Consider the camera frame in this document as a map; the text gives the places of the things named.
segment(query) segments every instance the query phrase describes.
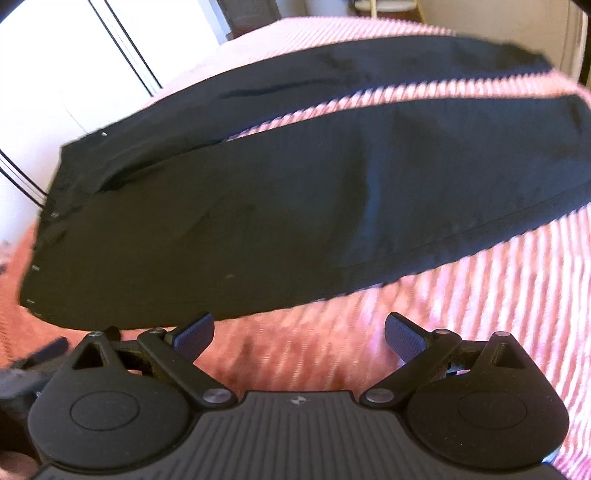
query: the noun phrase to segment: metal screw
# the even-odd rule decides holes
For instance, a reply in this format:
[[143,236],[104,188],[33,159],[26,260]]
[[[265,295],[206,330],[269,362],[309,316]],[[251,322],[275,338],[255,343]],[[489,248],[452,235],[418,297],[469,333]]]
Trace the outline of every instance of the metal screw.
[[203,394],[203,399],[208,403],[226,403],[232,398],[232,392],[225,388],[210,388]]
[[372,403],[388,403],[394,394],[387,388],[372,388],[365,393],[365,398]]

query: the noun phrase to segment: black plastic mount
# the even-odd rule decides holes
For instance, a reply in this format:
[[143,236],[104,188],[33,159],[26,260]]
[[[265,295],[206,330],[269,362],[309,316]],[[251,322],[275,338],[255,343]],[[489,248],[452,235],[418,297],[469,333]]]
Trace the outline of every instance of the black plastic mount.
[[204,313],[135,341],[87,335],[30,411],[47,464],[36,478],[564,479],[548,462],[566,408],[509,333],[467,342],[393,313],[385,337],[405,365],[359,402],[255,392],[238,403],[191,364],[213,328]]

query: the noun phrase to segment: bed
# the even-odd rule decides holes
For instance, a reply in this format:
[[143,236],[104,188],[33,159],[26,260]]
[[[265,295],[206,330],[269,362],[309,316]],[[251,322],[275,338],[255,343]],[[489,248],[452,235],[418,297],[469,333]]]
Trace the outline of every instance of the bed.
[[[218,73],[289,51],[364,38],[452,34],[402,21],[282,20],[220,46],[214,57],[180,76],[151,103]],[[412,99],[418,90],[413,86],[412,93],[409,88],[399,96],[391,93],[388,101]],[[470,84],[470,79],[459,79],[453,88],[427,86],[421,95],[430,92],[503,98],[579,95],[591,104],[590,94],[559,72],[491,80],[481,89]],[[372,98],[383,100],[384,95]],[[347,108],[374,101],[364,100],[363,95],[349,100],[344,103]],[[326,114],[325,107],[237,134],[256,134]],[[56,336],[66,336],[75,345],[86,334],[44,323],[18,305],[20,279],[28,267],[34,238],[32,226],[0,277],[0,367]],[[215,339],[196,365],[239,394],[245,390],[346,389],[359,395],[401,365],[384,340],[384,321],[390,312],[400,312],[427,330],[453,330],[463,339],[487,339],[497,330],[507,330],[568,408],[570,430],[556,467],[570,479],[587,480],[591,478],[590,297],[591,205],[587,205],[491,249],[391,284],[217,322]],[[137,330],[127,331],[124,337],[137,334]],[[17,478],[18,468],[10,464],[5,462],[0,478]],[[22,468],[21,475],[26,476],[27,467]]]

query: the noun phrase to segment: white cabinet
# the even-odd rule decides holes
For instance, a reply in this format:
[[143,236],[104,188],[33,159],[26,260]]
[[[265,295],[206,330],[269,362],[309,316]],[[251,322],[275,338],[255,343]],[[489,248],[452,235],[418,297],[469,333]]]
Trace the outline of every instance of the white cabinet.
[[[0,148],[42,189],[61,145],[149,98],[84,0],[26,0],[0,24]],[[36,210],[3,177],[0,241],[15,242]]]
[[109,5],[162,86],[225,41],[227,31],[209,0],[109,0]]

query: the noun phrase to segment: pink bedspread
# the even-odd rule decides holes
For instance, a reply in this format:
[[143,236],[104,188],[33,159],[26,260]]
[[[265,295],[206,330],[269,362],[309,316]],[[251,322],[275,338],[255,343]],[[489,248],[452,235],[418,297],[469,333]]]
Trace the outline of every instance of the pink bedspread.
[[[334,41],[400,34],[450,34],[398,21],[357,18],[283,20],[220,47],[215,57],[166,88],[158,98],[225,70],[288,51]],[[562,74],[499,81],[384,86],[243,132],[260,134],[339,108],[360,108],[436,96],[536,96],[586,90]],[[33,232],[0,277],[0,359],[23,356],[63,330],[30,316],[16,301]],[[216,336],[196,364],[227,386],[245,390],[338,390],[358,395],[388,375],[399,359],[384,341],[384,320],[400,312],[422,327],[445,327],[465,339],[508,330],[554,385],[570,413],[569,435],[556,466],[570,479],[591,479],[591,206],[472,257],[419,275],[329,301],[216,324]],[[137,332],[126,332],[132,338]]]

